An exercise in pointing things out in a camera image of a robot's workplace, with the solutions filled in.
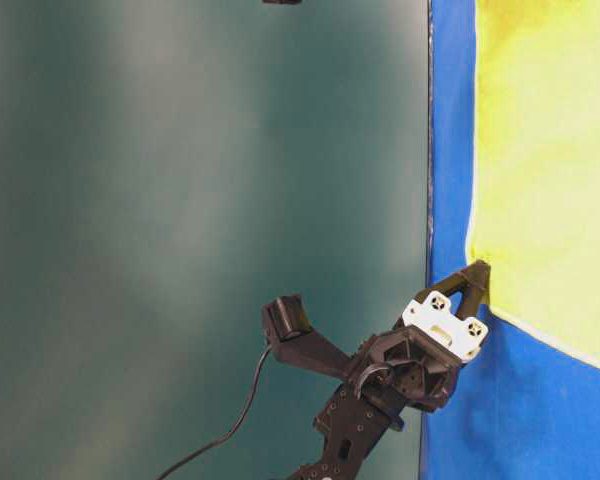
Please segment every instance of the black plastic part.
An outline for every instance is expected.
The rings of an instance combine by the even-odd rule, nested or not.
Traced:
[[[278,5],[297,5],[302,3],[302,0],[262,0],[262,3],[275,3]]]
[[[324,435],[320,460],[303,465],[287,480],[353,480],[390,424],[380,410],[357,399],[350,385],[341,385],[313,422]]]
[[[415,301],[422,303],[433,290],[442,293],[446,297],[461,292],[462,301],[456,310],[455,316],[460,320],[475,317],[478,313],[480,303],[482,303],[488,291],[490,272],[491,267],[489,264],[482,260],[477,260],[459,272],[418,292],[413,298]]]
[[[489,283],[489,265],[477,261],[431,291],[462,293],[456,316],[475,316]],[[462,361],[415,325],[402,319],[392,330],[372,335],[351,358],[311,328],[299,295],[265,305],[263,325],[279,361],[340,378],[343,383],[314,420],[324,435],[320,460],[287,480],[354,480],[362,462],[388,428],[401,430],[400,413],[409,406],[425,412],[442,408],[455,391]]]
[[[316,332],[300,295],[278,297],[262,308],[262,324],[276,360],[343,380],[350,358]]]

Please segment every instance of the wire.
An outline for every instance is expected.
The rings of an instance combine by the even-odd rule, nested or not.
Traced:
[[[360,395],[362,395],[362,387],[364,386],[364,383],[367,381],[367,378],[369,378],[374,373],[380,372],[382,370],[388,370],[390,375],[393,373],[393,367],[391,365],[389,365],[388,363],[384,363],[384,362],[383,363],[372,363],[371,365],[369,365],[367,368],[365,368],[362,371],[362,373],[360,374],[360,378],[356,382],[356,388],[353,390],[356,398],[359,399]]]
[[[198,457],[199,455],[202,455],[207,450],[211,450],[212,448],[217,447],[218,445],[226,442],[233,436],[234,433],[236,433],[236,431],[240,428],[240,425],[242,425],[242,422],[244,421],[245,417],[247,416],[247,412],[249,412],[249,408],[251,408],[251,403],[253,402],[253,397],[255,397],[256,389],[258,388],[258,380],[260,378],[260,372],[262,371],[262,366],[264,365],[264,361],[267,359],[267,356],[269,355],[270,352],[271,352],[271,345],[267,345],[264,352],[262,352],[262,355],[260,356],[260,360],[258,360],[258,365],[256,366],[256,371],[253,374],[253,383],[251,384],[251,390],[249,391],[249,395],[247,395],[247,401],[245,402],[244,407],[242,407],[242,412],[240,413],[240,417],[238,417],[238,421],[235,423],[235,425],[233,427],[231,427],[231,430],[229,430],[224,435],[216,438],[212,442],[208,443],[204,447],[199,448],[198,450],[196,450],[193,453],[190,453],[189,455],[184,457],[179,462],[174,463],[172,466],[170,466],[164,472],[162,472],[160,474],[160,476],[157,478],[157,480],[164,480],[165,478],[167,478],[169,475],[171,475],[173,472],[175,472],[177,469],[179,469],[186,463],[189,463],[194,458]]]

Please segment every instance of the white plastic bracket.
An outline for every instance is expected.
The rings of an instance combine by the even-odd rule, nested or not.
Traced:
[[[451,300],[432,291],[423,303],[411,300],[402,313],[405,326],[415,325],[445,347],[462,363],[469,363],[480,352],[489,329],[475,317],[460,320],[451,313]]]

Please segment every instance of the blue cloth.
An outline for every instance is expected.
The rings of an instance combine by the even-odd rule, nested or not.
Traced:
[[[474,18],[473,0],[433,2],[432,282],[466,264]],[[491,332],[480,356],[449,404],[424,416],[421,478],[600,479],[600,371],[481,316]]]

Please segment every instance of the black cable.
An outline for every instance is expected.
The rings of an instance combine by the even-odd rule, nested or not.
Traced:
[[[177,469],[182,467],[184,464],[189,463],[191,460],[193,460],[194,458],[196,458],[199,455],[202,455],[207,450],[211,450],[213,447],[217,447],[218,445],[226,442],[227,440],[229,440],[229,438],[231,438],[231,436],[234,433],[236,433],[238,428],[240,428],[240,425],[242,425],[244,418],[247,416],[247,412],[249,411],[249,408],[251,407],[251,403],[253,402],[253,397],[255,397],[256,389],[258,388],[258,380],[260,378],[260,372],[262,371],[262,366],[264,365],[264,361],[267,359],[269,352],[271,352],[271,345],[267,345],[267,348],[265,348],[264,352],[262,352],[262,355],[260,356],[260,360],[258,360],[258,365],[256,366],[256,371],[253,374],[253,383],[251,384],[251,391],[249,392],[249,395],[247,396],[247,401],[245,402],[244,407],[242,407],[242,412],[240,413],[240,417],[238,417],[238,421],[235,423],[235,425],[233,427],[231,427],[231,430],[229,430],[224,435],[216,438],[212,442],[208,443],[204,447],[199,448],[198,450],[196,450],[193,453],[190,453],[189,455],[184,457],[182,460],[180,460],[178,463],[175,463],[172,466],[170,466],[169,468],[167,468],[164,472],[162,472],[160,474],[160,476],[157,478],[157,480],[164,480],[169,475],[171,475],[173,472],[175,472]]]

